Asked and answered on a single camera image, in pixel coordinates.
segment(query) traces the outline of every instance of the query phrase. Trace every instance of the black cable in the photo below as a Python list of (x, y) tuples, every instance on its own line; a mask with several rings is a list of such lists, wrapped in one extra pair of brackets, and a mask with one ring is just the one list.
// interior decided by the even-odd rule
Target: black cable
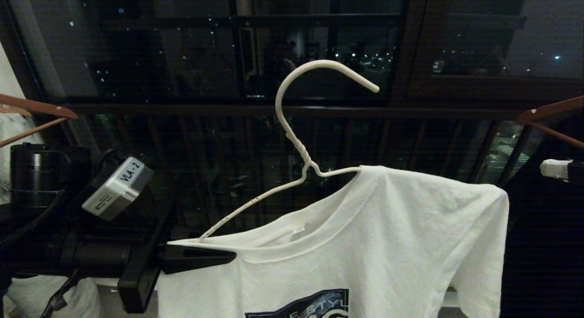
[(36, 216), (36, 218), (34, 218), (32, 221), (25, 224), (24, 226), (20, 227), (16, 231), (13, 231), (10, 235), (2, 237), (2, 239), (0, 239), (0, 251), (13, 245), (17, 241), (19, 241), (24, 235), (26, 235), (29, 231), (33, 230), (39, 224), (44, 222), (44, 220), (48, 218), (52, 210), (54, 210), (59, 205), (64, 193), (65, 193), (64, 189), (58, 191), (57, 195), (52, 200), (51, 204), (44, 211), (42, 211), (41, 214)]
[(79, 272), (79, 268), (75, 268), (71, 277), (69, 277), (69, 279), (67, 279), (67, 281), (65, 281), (63, 285), (61, 285), (61, 287), (48, 300), (47, 306), (44, 308), (40, 318), (50, 318), (53, 312), (59, 311), (67, 306), (67, 302), (63, 296), (71, 288), (77, 286), (77, 283), (79, 283), (81, 279), (83, 279), (83, 275), (81, 272)]

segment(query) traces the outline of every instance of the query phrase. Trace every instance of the hanger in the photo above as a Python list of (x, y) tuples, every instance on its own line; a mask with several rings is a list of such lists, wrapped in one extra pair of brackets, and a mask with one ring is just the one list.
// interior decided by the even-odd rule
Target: hanger
[(249, 202), (247, 202), (246, 204), (244, 204), (243, 206), (241, 206), (240, 208), (238, 208), (237, 210), (235, 210), (234, 212), (232, 212), (231, 214), (229, 214), (225, 218), (221, 219), (219, 222), (217, 222), (209, 230), (205, 231), (205, 233), (203, 235), (201, 235), (201, 237), (194, 239), (193, 241), (195, 243), (201, 243), (204, 239), (206, 239), (211, 234), (213, 234), (213, 232), (215, 232), (217, 229), (219, 229), (221, 226), (223, 226), (225, 223), (227, 223), (233, 217), (240, 214), (246, 208), (259, 202), (260, 200), (263, 200), (264, 198), (266, 198), (270, 195), (278, 193), (279, 191), (283, 191), (284, 189), (288, 189), (288, 188), (292, 188), (294, 186), (300, 185), (306, 179), (306, 173), (307, 173), (309, 167), (312, 167), (319, 177), (324, 177), (324, 178), (332, 177), (333, 175), (361, 171), (360, 167), (348, 167), (348, 168), (342, 168), (339, 170), (334, 170), (334, 171), (329, 171), (329, 172), (322, 172), (320, 170), (320, 168), (318, 167), (318, 165), (310, 158), (310, 155), (309, 155), (308, 151), (306, 150), (306, 147), (304, 147), (302, 142), (296, 137), (296, 135), (294, 134), (294, 131), (292, 131), (292, 128), (290, 127), (290, 125), (286, 121), (286, 118), (284, 118), (284, 114), (282, 113), (282, 99), (284, 97), (284, 92), (286, 92), (286, 89), (288, 89), (288, 86), (290, 85), (290, 83), (292, 83), (292, 81), (294, 81), (297, 77), (299, 77), (303, 73), (306, 73), (307, 71), (310, 71), (310, 70), (313, 70), (316, 68), (330, 68), (333, 70), (337, 70), (341, 73), (344, 73), (344, 75), (348, 76), (349, 78), (353, 79), (353, 81), (356, 81), (357, 83), (363, 85), (363, 87), (365, 87), (373, 92), (379, 91), (379, 87), (377, 85), (371, 83), (370, 81), (368, 81), (365, 77), (362, 77), (358, 73), (355, 73), (349, 67), (346, 67), (345, 65), (338, 63), (338, 62), (333, 62), (332, 60), (314, 60), (313, 62), (308, 62), (306, 64), (299, 66), (298, 68), (296, 68), (296, 70), (289, 73), (288, 76), (286, 76), (286, 78), (284, 79), (284, 81), (282, 81), (282, 84), (280, 85), (278, 92), (276, 94), (276, 116), (277, 116), (278, 120), (280, 121), (280, 124), (282, 125), (282, 127), (286, 131), (286, 137), (290, 141), (292, 141), (292, 144), (294, 144), (294, 147), (300, 153), (302, 160), (304, 160), (304, 166), (302, 167), (302, 177), (298, 180), (286, 183), (285, 185), (275, 187), (274, 189), (271, 189), (271, 190), (259, 195), (258, 197), (250, 200)]
[(34, 129), (30, 129), (26, 132), (20, 133), (19, 135), (15, 135), (14, 137), (8, 138), (4, 141), (0, 141), (0, 148), (6, 145), (10, 145), (11, 143), (18, 141), (22, 138), (28, 137), (29, 135), (33, 135), (38, 131), (42, 131), (43, 129), (64, 122), (68, 119), (77, 119), (77, 114), (75, 114), (70, 109), (60, 106), (54, 106), (53, 104), (46, 104), (44, 102), (21, 99), (5, 94), (0, 94), (0, 108), (2, 108), (2, 110), (0, 110), (1, 113), (19, 113), (23, 116), (31, 116), (29, 110), (33, 112), (40, 112), (45, 114), (51, 114), (54, 116), (60, 116), (60, 118), (56, 120), (52, 120), (51, 122), (45, 123), (41, 126), (37, 126)]
[(515, 120), (515, 123), (525, 124), (542, 130), (551, 136), (561, 139), (562, 141), (584, 149), (584, 143), (582, 141), (564, 135), (564, 133), (559, 133), (556, 130), (549, 129), (549, 127), (535, 122), (536, 120), (549, 118), (551, 116), (556, 116), (563, 119), (575, 114), (582, 108), (584, 108), (584, 96), (577, 96), (576, 98), (556, 102), (554, 104), (548, 104), (540, 108), (526, 110), (525, 112), (521, 113), (521, 115), (519, 115), (517, 120)]

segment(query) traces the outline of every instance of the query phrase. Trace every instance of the wooden hanger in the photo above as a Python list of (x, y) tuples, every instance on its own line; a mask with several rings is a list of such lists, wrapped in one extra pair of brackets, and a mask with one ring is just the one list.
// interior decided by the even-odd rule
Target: wooden hanger
[(540, 108), (526, 110), (525, 112), (521, 113), (521, 115), (519, 115), (519, 118), (515, 120), (515, 123), (535, 127), (536, 129), (542, 130), (549, 135), (561, 139), (562, 141), (584, 149), (584, 143), (582, 141), (564, 135), (564, 133), (559, 133), (553, 129), (549, 129), (549, 127), (535, 122), (536, 120), (549, 118), (552, 116), (566, 118), (577, 113), (579, 110), (582, 110), (582, 108), (584, 108), (584, 96), (577, 96), (576, 98), (556, 102), (554, 104), (548, 104)]
[(40, 112), (45, 114), (51, 114), (54, 116), (60, 116), (56, 120), (45, 123), (41, 126), (37, 126), (34, 129), (30, 129), (26, 132), (20, 133), (20, 135), (15, 135), (14, 137), (8, 138), (4, 141), (0, 141), (0, 148), (9, 145), (15, 141), (18, 141), (29, 135), (33, 135), (38, 131), (42, 131), (48, 127), (64, 122), (68, 119), (77, 119), (77, 114), (72, 110), (60, 106), (54, 106), (53, 104), (46, 104), (44, 102), (38, 102), (33, 100), (20, 99), (14, 96), (0, 94), (0, 113), (18, 113), (23, 116), (31, 116), (29, 112)]

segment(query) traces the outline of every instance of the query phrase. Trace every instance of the white t-shirt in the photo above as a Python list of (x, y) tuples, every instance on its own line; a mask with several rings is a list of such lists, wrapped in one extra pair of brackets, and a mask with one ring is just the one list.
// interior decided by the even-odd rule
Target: white t-shirt
[(499, 316), (509, 202), (493, 185), (362, 166), (341, 190), (203, 244), (229, 264), (158, 281), (161, 318), (435, 318), (449, 285)]

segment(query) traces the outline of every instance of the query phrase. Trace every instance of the t-shirt sleeve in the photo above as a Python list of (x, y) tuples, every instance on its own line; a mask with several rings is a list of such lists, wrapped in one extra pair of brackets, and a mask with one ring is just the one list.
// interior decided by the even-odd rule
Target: t-shirt sleeve
[(479, 228), (469, 229), (478, 233), (478, 236), (466, 236), (475, 241), (470, 243), (470, 250), (462, 259), (450, 283), (458, 293), (460, 309), (469, 318), (496, 318), (501, 311), (501, 279), (509, 199), (505, 191), (499, 191), (501, 195), (478, 218), (486, 221), (477, 222), (482, 224)]

